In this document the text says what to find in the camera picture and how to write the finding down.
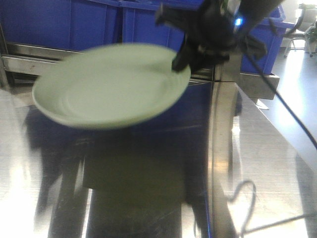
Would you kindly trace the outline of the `dark robot arm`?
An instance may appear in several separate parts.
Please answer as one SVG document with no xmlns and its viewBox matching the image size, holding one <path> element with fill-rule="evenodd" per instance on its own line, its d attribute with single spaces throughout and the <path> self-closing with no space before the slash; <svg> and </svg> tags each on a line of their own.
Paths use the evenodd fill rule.
<svg viewBox="0 0 317 238">
<path fill-rule="evenodd" d="M 156 12 L 156 24 L 184 32 L 171 69 L 180 72 L 190 67 L 195 72 L 208 64 L 222 64 L 235 50 L 257 58 L 264 56 L 264 43 L 249 33 L 280 3 L 279 0 L 205 0 L 197 9 L 162 4 Z"/>
</svg>

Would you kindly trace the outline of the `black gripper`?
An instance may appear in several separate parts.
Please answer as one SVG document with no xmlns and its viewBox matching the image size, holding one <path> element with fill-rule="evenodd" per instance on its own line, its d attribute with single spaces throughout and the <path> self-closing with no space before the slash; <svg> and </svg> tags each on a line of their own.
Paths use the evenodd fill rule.
<svg viewBox="0 0 317 238">
<path fill-rule="evenodd" d="M 264 56 L 265 44 L 250 32 L 266 16 L 265 0 L 205 0 L 195 9 L 161 4 L 155 23 L 184 33 L 171 69 L 180 72 L 190 64 L 193 74 L 227 61 L 235 49 L 256 59 Z"/>
</svg>

